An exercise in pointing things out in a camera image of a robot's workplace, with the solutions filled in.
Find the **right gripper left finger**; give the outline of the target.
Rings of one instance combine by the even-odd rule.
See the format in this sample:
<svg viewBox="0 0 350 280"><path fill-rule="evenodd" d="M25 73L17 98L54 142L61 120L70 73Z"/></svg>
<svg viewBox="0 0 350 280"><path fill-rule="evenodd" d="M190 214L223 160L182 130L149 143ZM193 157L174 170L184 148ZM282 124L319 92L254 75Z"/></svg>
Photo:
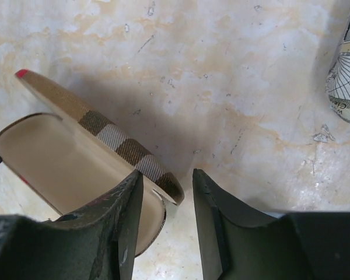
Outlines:
<svg viewBox="0 0 350 280"><path fill-rule="evenodd" d="M0 279L131 279L143 184L133 171L54 221L0 215Z"/></svg>

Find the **map print glasses case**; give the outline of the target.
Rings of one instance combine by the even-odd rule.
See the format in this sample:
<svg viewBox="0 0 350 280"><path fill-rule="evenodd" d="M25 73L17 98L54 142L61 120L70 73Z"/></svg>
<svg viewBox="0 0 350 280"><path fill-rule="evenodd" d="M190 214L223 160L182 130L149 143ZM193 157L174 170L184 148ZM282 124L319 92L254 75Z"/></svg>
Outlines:
<svg viewBox="0 0 350 280"><path fill-rule="evenodd" d="M325 92L332 110L350 123L350 19L328 73Z"/></svg>

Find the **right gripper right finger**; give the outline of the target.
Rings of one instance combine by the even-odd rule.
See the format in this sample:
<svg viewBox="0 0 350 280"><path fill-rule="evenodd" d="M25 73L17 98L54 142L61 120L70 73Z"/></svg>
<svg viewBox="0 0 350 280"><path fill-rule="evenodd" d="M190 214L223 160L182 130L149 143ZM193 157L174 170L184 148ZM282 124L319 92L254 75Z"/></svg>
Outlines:
<svg viewBox="0 0 350 280"><path fill-rule="evenodd" d="M195 169L204 279L350 279L350 212L261 212Z"/></svg>

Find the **brown striped glasses case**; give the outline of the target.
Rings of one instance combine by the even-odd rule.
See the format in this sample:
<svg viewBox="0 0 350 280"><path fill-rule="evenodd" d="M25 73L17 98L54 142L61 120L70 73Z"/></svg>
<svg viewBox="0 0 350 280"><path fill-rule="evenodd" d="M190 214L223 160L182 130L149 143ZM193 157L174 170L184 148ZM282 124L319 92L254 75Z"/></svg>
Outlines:
<svg viewBox="0 0 350 280"><path fill-rule="evenodd" d="M27 115L0 132L0 157L59 214L70 213L111 190L132 171L143 175L143 203L136 255L157 238L166 201L184 199L183 189L155 156L80 97L28 69L18 81L50 108Z"/></svg>

